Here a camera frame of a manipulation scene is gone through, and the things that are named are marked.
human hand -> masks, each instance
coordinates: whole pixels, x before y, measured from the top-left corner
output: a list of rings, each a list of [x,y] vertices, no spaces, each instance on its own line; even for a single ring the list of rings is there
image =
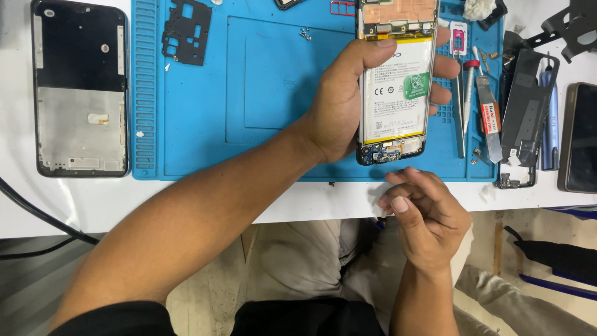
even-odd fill
[[[436,45],[450,40],[450,30],[439,28]],[[396,51],[393,39],[365,42],[355,39],[336,57],[319,80],[317,94],[311,107],[294,126],[300,129],[305,140],[312,145],[323,162],[335,162],[354,151],[355,133],[361,119],[361,95],[357,80],[364,68],[376,68]],[[458,63],[436,54],[433,76],[455,78],[460,72]],[[449,90],[438,83],[431,85],[431,102],[447,104],[452,98]],[[438,111],[431,104],[429,115]]]
[[[396,216],[407,259],[428,276],[445,274],[472,223],[470,214],[434,173],[407,167],[387,173],[386,181],[396,185],[377,205]]]

phone battery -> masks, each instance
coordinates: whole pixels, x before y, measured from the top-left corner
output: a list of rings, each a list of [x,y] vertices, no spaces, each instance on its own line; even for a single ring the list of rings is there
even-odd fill
[[[388,61],[364,75],[364,141],[377,143],[425,134],[433,37],[397,40]]]

forearm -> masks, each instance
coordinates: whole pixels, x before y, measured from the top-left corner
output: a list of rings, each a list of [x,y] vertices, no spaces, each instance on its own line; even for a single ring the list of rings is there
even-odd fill
[[[457,336],[450,269],[433,277],[407,262],[396,295],[390,335]]]
[[[116,302],[165,301],[174,287],[229,246],[318,161],[318,153],[291,126],[164,189],[123,219],[86,257],[53,327]]]

fingernail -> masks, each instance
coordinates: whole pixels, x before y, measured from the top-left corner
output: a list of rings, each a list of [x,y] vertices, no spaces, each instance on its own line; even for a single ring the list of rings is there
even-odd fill
[[[404,197],[398,196],[392,200],[392,207],[394,208],[394,213],[402,213],[408,210],[408,203],[404,200]]]
[[[386,202],[386,200],[387,200],[387,195],[386,195],[386,194],[383,194],[383,195],[381,195],[381,197],[380,197],[380,198],[377,200],[377,205],[378,205],[379,207],[382,207],[382,206],[384,206],[384,205],[385,205],[385,202]]]
[[[391,47],[393,45],[396,45],[396,41],[393,38],[380,39],[376,43],[381,48],[386,48],[386,47]]]

black shirt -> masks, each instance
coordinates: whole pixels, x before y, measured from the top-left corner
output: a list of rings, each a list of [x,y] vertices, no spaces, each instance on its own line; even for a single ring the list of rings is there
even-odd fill
[[[383,336],[373,306],[341,298],[247,302],[236,312],[232,336]],[[155,302],[98,308],[59,326],[49,336],[175,336],[170,315]]]

